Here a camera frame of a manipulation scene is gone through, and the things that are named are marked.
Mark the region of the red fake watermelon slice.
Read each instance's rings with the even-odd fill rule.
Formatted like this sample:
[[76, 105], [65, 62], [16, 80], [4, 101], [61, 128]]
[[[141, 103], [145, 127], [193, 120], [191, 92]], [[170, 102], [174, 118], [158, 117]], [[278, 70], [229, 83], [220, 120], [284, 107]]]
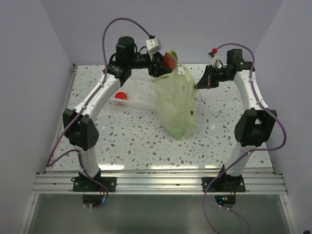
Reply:
[[177, 67], [177, 54], [173, 50], [169, 50], [165, 53], [162, 63], [165, 67], [174, 70]]

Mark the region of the light green avocado plastic bag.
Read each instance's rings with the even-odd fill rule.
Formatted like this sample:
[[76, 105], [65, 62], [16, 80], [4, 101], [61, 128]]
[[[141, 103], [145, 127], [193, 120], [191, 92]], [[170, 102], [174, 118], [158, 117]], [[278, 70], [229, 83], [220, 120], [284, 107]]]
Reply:
[[165, 130], [177, 140], [186, 140], [197, 128], [195, 80], [189, 69], [179, 64], [173, 72], [152, 79], [156, 112]]

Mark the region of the red fake tomato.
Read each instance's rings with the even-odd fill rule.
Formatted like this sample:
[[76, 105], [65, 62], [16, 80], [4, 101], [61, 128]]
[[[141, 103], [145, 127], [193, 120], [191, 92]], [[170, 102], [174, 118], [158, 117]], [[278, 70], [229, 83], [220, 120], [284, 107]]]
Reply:
[[122, 99], [122, 100], [127, 100], [128, 96], [127, 96], [127, 94], [125, 92], [117, 92], [115, 94], [115, 98]]

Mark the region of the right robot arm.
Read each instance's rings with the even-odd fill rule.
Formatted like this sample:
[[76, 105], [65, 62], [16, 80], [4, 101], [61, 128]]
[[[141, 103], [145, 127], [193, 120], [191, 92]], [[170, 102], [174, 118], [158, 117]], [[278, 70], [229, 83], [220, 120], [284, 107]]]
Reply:
[[220, 82], [233, 81], [238, 88], [244, 113], [234, 128], [236, 145], [224, 165], [225, 175], [217, 179], [218, 188], [229, 191], [234, 186], [233, 176], [241, 176], [249, 158], [250, 150], [267, 142], [275, 124], [276, 110], [270, 110], [262, 98], [255, 79], [252, 62], [245, 61], [241, 49], [227, 52], [227, 61], [222, 63], [217, 50], [210, 56], [212, 63], [207, 65], [196, 89], [217, 88]]

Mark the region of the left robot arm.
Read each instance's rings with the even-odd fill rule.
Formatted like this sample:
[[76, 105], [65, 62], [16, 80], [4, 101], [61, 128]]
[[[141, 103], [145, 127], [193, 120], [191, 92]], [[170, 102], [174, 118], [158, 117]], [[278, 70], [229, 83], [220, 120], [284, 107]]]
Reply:
[[147, 52], [141, 54], [132, 37], [118, 39], [116, 53], [105, 66], [102, 77], [88, 96], [74, 109], [63, 112], [65, 137], [80, 152], [79, 162], [82, 174], [86, 177], [84, 186], [94, 192], [101, 187], [100, 172], [96, 160], [95, 145], [99, 132], [95, 126], [98, 114], [115, 92], [131, 76], [133, 69], [147, 69], [150, 76], [156, 78], [170, 73], [160, 53], [161, 42], [154, 36], [146, 40]]

